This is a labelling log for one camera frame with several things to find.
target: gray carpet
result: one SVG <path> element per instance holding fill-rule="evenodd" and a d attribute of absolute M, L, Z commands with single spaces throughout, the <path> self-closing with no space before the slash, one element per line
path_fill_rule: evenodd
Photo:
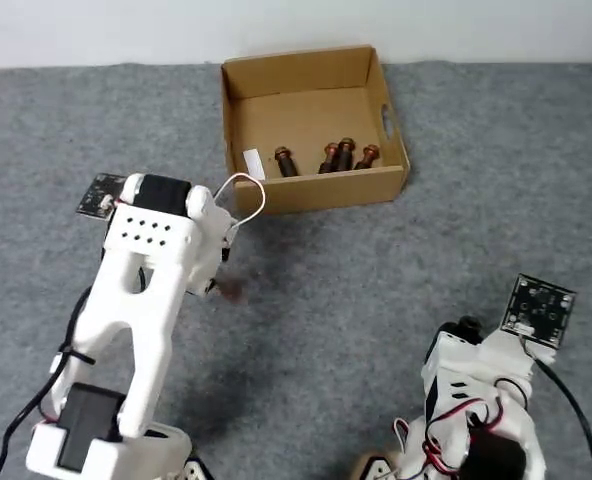
<path fill-rule="evenodd" d="M 592 65 L 388 66 L 413 163 L 390 204 L 264 217 L 226 271 L 245 302 L 187 298 L 157 410 L 218 479 L 336 480 L 422 411 L 435 329 L 492 328 L 519 272 L 580 295 L 556 368 L 592 423 Z M 99 262 L 73 214 L 99 171 L 225 178 L 216 66 L 0 71 L 0 437 L 46 379 Z M 126 388 L 126 335 L 96 370 Z M 542 374 L 552 479 L 588 479 L 576 418 Z M 3 478 L 24 470 L 29 425 Z"/>

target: cardboard box handle hole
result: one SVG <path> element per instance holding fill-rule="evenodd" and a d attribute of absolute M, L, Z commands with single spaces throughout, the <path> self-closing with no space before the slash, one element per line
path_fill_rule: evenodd
<path fill-rule="evenodd" d="M 394 134 L 394 124 L 392 123 L 390 115 L 389 107 L 383 104 L 383 106 L 380 107 L 380 117 L 383 122 L 383 130 L 385 130 L 385 135 L 387 135 L 388 140 L 392 138 L 392 135 Z"/>

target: copper bolt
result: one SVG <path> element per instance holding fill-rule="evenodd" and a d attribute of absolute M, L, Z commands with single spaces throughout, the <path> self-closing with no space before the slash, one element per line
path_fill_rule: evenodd
<path fill-rule="evenodd" d="M 324 149 L 325 151 L 325 161 L 320 164 L 318 168 L 318 173 L 331 173 L 336 170 L 337 163 L 338 163 L 338 144 L 336 143 L 328 143 Z"/>
<path fill-rule="evenodd" d="M 292 152 L 287 147 L 278 147 L 274 151 L 274 158 L 278 162 L 278 168 L 283 177 L 296 177 L 298 176 L 298 170 L 294 160 L 292 160 Z"/>
<path fill-rule="evenodd" d="M 338 154 L 338 170 L 351 170 L 354 161 L 352 152 L 356 148 L 356 142 L 352 138 L 345 137 L 338 143 L 338 147 L 340 148 L 340 153 Z"/>
<path fill-rule="evenodd" d="M 371 168 L 372 163 L 380 156 L 380 151 L 376 145 L 367 145 L 363 148 L 363 159 L 356 164 L 354 170 Z"/>

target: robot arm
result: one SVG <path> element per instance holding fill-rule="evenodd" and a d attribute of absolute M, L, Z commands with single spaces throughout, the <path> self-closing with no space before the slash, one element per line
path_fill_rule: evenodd
<path fill-rule="evenodd" d="M 545 460 L 527 410 L 532 367 L 554 361 L 574 297 L 520 275 L 500 327 L 487 338 L 470 317 L 444 324 L 421 371 L 425 415 L 409 425 L 397 419 L 395 465 L 373 459 L 362 478 L 544 480 Z"/>
<path fill-rule="evenodd" d="M 183 471 L 191 451 L 187 435 L 154 423 L 153 413 L 183 296 L 204 296 L 214 286 L 240 222 L 207 188 L 153 175 L 128 177 L 115 204 L 105 254 L 75 323 L 75 355 L 50 391 L 57 420 L 37 425 L 27 456 L 30 470 L 52 478 L 167 478 Z M 141 268 L 151 278 L 138 292 Z M 126 328 L 135 367 L 127 394 L 88 384 L 94 358 Z"/>

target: circuit board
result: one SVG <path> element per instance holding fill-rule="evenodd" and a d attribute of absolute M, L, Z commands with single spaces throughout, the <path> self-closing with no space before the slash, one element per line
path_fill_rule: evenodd
<path fill-rule="evenodd" d="M 576 292 L 520 274 L 501 330 L 558 350 Z"/>
<path fill-rule="evenodd" d="M 115 200 L 123 191 L 124 183 L 123 176 L 99 173 L 78 204 L 76 213 L 108 220 L 114 211 Z"/>

